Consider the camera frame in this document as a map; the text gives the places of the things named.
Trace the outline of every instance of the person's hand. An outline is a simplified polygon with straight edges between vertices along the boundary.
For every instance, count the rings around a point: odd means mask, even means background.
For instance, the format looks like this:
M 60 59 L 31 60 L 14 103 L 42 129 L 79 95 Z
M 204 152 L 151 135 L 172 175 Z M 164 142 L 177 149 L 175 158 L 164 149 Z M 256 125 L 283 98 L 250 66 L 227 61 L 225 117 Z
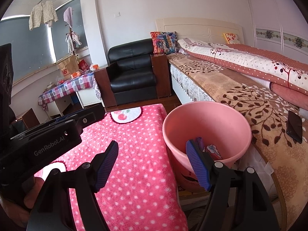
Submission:
M 40 177 L 35 177 L 35 184 L 30 192 L 26 195 L 24 199 L 24 204 L 27 208 L 33 208 L 36 198 L 43 186 L 44 180 Z M 12 219 L 18 226 L 27 227 L 29 221 L 30 213 L 24 210 L 22 207 L 6 200 L 0 195 L 0 204 L 7 213 L 7 216 Z

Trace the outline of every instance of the yellow floral pillow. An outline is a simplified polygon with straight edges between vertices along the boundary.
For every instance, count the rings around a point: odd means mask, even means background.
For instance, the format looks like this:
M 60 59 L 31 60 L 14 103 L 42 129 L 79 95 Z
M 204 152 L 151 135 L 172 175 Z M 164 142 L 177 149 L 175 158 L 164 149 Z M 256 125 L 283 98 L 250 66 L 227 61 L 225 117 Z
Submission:
M 224 33 L 223 35 L 227 44 L 241 44 L 240 40 L 238 39 L 238 35 L 232 33 Z

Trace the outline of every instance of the smartphone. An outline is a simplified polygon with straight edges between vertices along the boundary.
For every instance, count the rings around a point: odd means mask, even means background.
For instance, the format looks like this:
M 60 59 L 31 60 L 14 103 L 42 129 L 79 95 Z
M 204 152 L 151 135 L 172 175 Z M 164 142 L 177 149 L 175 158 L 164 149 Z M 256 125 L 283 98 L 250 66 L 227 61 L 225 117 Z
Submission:
M 288 113 L 287 134 L 298 143 L 302 143 L 303 128 L 301 125 L 301 118 L 291 110 L 289 110 Z

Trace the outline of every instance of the folded quilt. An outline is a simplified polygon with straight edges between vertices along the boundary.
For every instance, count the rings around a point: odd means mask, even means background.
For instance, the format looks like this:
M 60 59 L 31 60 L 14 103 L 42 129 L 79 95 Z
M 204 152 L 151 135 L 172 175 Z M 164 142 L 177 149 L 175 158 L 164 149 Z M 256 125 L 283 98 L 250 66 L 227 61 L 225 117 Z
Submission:
M 275 94 L 279 95 L 287 102 L 308 110 L 308 96 L 273 82 L 270 83 L 270 90 L 272 90 Z
M 266 57 L 266 58 L 269 58 L 269 59 L 273 59 L 273 60 L 276 60 L 276 61 L 283 62 L 284 64 L 287 64 L 288 66 L 293 67 L 293 68 L 308 71 L 308 64 L 304 64 L 302 62 L 293 60 L 291 58 L 288 58 L 288 57 L 281 55 L 279 53 L 276 53 L 276 52 L 250 47 L 250 46 L 247 46 L 245 44 L 227 44 L 227 46 L 230 47 L 230 48 L 240 50 L 240 51 L 260 55 L 260 56 L 263 56 L 263 57 Z
M 224 44 L 204 43 L 184 38 L 178 44 L 190 55 L 237 72 L 299 91 L 308 91 L 308 72 L 283 62 L 229 48 Z

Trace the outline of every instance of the white wall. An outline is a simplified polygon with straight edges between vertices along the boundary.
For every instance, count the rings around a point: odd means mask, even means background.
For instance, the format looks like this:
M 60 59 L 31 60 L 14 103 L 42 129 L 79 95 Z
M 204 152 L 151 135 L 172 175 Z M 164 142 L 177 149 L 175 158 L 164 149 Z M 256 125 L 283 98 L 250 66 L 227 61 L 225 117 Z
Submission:
M 54 82 L 56 78 L 60 76 L 61 74 L 59 70 L 56 70 L 35 82 L 32 82 L 30 85 L 12 96 L 10 107 L 15 115 L 20 115 L 32 108 L 39 122 L 43 123 L 48 118 L 48 115 L 42 107 L 38 105 L 38 97 L 43 93 L 44 89 L 51 81 Z
M 246 45 L 253 46 L 253 28 L 247 0 L 97 0 L 105 45 L 150 38 L 155 19 L 165 17 L 212 18 L 243 27 Z
M 84 32 L 93 63 L 100 67 L 107 65 L 103 36 L 96 9 L 96 0 L 80 0 Z

